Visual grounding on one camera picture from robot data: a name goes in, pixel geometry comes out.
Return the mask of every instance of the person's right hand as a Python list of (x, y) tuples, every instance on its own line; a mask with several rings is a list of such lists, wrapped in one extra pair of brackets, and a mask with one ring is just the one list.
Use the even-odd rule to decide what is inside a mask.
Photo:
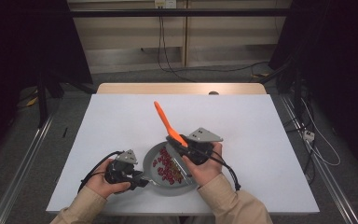
[[(217, 142), (213, 142), (212, 144), (213, 151), (222, 156), (222, 144)], [(222, 159), (215, 153), (212, 153), (212, 157), (221, 161)], [(209, 181), (213, 180), (222, 172), (222, 164), (217, 161), (207, 160), (201, 165), (196, 165), (187, 156), (183, 156), (182, 159), (200, 187), (209, 183)]]

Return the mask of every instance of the metal plate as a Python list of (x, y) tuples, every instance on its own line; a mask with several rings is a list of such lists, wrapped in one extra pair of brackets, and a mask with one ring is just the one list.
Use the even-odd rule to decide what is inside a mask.
[(164, 168), (165, 166), (161, 162), (158, 162), (158, 157), (161, 157), (160, 151), (165, 148), (167, 142), (162, 142), (152, 147), (146, 154), (144, 159), (144, 175), (153, 180), (155, 185), (163, 187), (165, 189), (179, 189), (187, 186), (195, 185), (195, 181), (186, 181), (183, 177), (182, 182), (174, 181), (173, 184), (170, 184), (168, 180), (163, 180), (162, 175), (158, 174), (158, 168)]

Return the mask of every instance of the white tabletop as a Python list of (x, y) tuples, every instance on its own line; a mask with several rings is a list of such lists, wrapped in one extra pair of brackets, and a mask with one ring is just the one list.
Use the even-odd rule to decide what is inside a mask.
[[(269, 95), (96, 94), (78, 131), (47, 211), (58, 212), (75, 198), (80, 180), (104, 156), (133, 149), (143, 158), (165, 141), (166, 130), (153, 105), (158, 101), (173, 128), (199, 127), (224, 138), (223, 157), (246, 189), (271, 214), (317, 213), (319, 208)], [(233, 185), (226, 168), (223, 173)], [(159, 190), (153, 185), (112, 195), (110, 215), (210, 215), (195, 189)]]

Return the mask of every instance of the floor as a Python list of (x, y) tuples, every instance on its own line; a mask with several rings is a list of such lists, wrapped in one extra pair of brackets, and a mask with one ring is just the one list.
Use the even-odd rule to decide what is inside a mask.
[[(250, 61), (247, 61), (249, 57), (244, 57), (244, 55), (249, 55), (249, 50), (246, 50), (246, 52), (232, 50), (233, 55), (230, 56), (230, 59), (234, 62), (218, 61), (218, 63), (214, 61), (213, 57), (219, 58), (221, 55), (216, 56), (218, 53), (211, 53), (212, 51), (207, 49), (205, 51), (208, 53), (202, 57), (199, 56), (200, 62), (194, 63), (194, 66), (213, 65), (208, 68), (227, 70), (228, 68), (245, 67), (245, 64), (250, 64)], [(167, 49), (169, 59), (172, 59), (172, 63), (170, 63), (176, 69), (182, 66), (178, 63), (180, 62), (178, 52), (180, 52), (178, 49)], [(260, 60), (259, 62), (267, 61), (270, 53), (271, 47), (269, 47), (269, 51), (266, 50), (260, 53), (256, 58)], [(172, 73), (159, 70), (159, 65), (156, 63), (158, 57), (156, 49), (132, 49), (120, 52), (109, 50), (105, 52), (93, 51), (86, 52), (86, 55), (91, 73), (93, 74), (94, 87), (106, 81), (183, 81)], [(167, 64), (164, 63), (163, 59), (161, 60), (161, 65), (167, 68)], [(270, 73), (270, 71), (265, 64), (260, 64), (259, 66), (252, 67), (252, 69), (241, 69), (236, 72), (192, 71), (178, 73), (178, 75), (194, 78), (199, 82), (257, 82), (259, 77), (253, 76), (254, 74)], [(5, 217), (1, 217), (0, 223), (40, 223), (49, 222), (54, 218), (54, 215), (46, 213), (46, 206), (71, 146), (75, 141), (76, 132), (90, 100), (90, 96), (86, 93), (78, 91), (69, 85), (62, 85), (65, 89), (65, 95), (62, 99), (48, 98), (50, 111), (57, 106), (57, 112), (48, 127), (45, 140), (40, 144), (40, 148), (31, 158), (28, 171), (23, 174), (25, 178), (19, 185), (19, 190), (15, 193), (9, 192), (9, 196), (11, 195), (14, 201), (4, 204), (8, 209), (8, 213)], [(265, 87), (277, 108), (282, 124), (286, 124), (286, 121), (290, 121), (292, 118), (284, 103), (284, 99), (290, 100), (291, 94), (278, 94), (273, 81), (270, 81)], [(32, 90), (24, 90), (22, 94), (27, 95), (30, 91)], [(5, 193), (7, 193), (7, 188), (16, 176), (24, 156), (29, 154), (29, 146), (33, 143), (36, 132), (35, 127), (38, 122), (38, 108), (36, 105), (26, 107), (22, 107), (22, 104), (19, 105), (21, 107), (18, 110), (17, 117), (0, 145), (0, 201), (4, 198)], [(298, 217), (274, 215), (272, 219), (274, 223), (358, 223), (358, 160), (352, 156), (345, 140), (335, 134), (334, 126), (317, 106), (317, 101), (313, 102), (312, 107), (315, 111), (314, 121), (318, 129), (337, 151), (341, 160), (340, 165), (331, 166), (325, 165), (322, 162), (320, 167), (328, 167), (328, 172), (334, 177), (334, 181), (339, 185), (339, 189), (329, 187), (327, 182), (331, 181), (331, 179), (324, 177), (329, 176), (329, 174), (322, 174), (325, 170), (320, 169), (317, 165), (320, 160), (315, 158), (315, 163), (310, 165), (307, 175), (308, 177), (315, 175), (310, 188), (317, 204), (320, 206), (321, 213)], [(287, 124), (286, 130), (295, 128), (293, 122), (288, 122)], [(316, 146), (320, 153), (323, 154), (324, 159), (332, 163), (337, 162), (337, 155), (332, 151), (329, 144), (323, 140), (319, 133), (316, 134)], [(305, 167), (308, 152), (304, 148), (298, 132), (289, 132), (288, 138), (292, 143), (299, 163), (302, 167)], [(340, 195), (344, 195), (344, 199), (349, 202), (350, 209), (353, 209), (354, 216), (350, 216), (350, 219), (342, 215), (342, 208), (348, 209), (348, 207), (339, 203), (340, 200), (337, 199), (339, 195), (334, 195), (339, 194), (338, 191), (342, 191), (343, 194)], [(95, 219), (95, 223), (115, 223), (115, 219), (98, 216)]]

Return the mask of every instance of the long sleeve shirt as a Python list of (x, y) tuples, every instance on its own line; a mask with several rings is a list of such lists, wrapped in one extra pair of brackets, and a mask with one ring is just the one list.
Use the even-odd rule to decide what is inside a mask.
[[(215, 177), (198, 192), (211, 207), (216, 224), (272, 223), (264, 204), (244, 190), (234, 191), (223, 175)], [(51, 223), (91, 223), (106, 202), (99, 194), (84, 187), (72, 204), (63, 208)]]

